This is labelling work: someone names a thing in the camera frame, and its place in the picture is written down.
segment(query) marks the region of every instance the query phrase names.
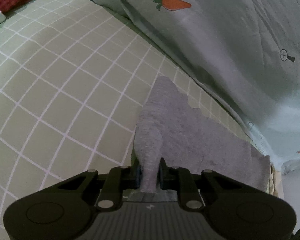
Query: folded gray cloth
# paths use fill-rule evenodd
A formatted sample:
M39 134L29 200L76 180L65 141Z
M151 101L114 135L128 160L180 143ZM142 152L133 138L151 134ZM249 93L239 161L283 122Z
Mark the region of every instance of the folded gray cloth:
M184 167L193 174L210 169L259 190L267 188L269 156L191 108L187 96L167 77L156 80L141 111L134 149L143 172L140 192L157 192L161 157L169 167Z

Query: white wall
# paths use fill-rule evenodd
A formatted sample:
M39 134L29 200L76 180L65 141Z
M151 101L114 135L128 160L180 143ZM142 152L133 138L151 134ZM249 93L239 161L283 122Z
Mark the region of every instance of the white wall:
M284 200L297 213L297 225L294 233L300 229L300 168L282 176Z

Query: small orange print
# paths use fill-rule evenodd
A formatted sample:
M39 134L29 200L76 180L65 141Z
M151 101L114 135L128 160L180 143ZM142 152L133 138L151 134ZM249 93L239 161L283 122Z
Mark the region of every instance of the small orange print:
M157 9L161 10L161 7L169 10L176 11L181 9L186 9L191 7L191 3L185 2L183 0L153 0L153 2L158 3Z

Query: silver screw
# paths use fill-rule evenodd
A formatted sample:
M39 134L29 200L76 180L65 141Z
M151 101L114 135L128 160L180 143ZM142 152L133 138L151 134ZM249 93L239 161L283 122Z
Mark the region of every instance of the silver screw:
M186 203L186 206L191 209L197 209L197 208L202 207L202 203L197 200L190 200Z
M98 202L98 206L101 208L111 208L114 205L113 201L105 199Z

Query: square pattern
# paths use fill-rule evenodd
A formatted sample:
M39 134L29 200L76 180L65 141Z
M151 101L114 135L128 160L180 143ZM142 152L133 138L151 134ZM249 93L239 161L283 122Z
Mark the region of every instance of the square pattern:
M107 173L130 165L138 116L160 75L188 95L190 106L248 140L226 110L138 33L89 0L32 0L0 24L0 225L12 195L87 168Z

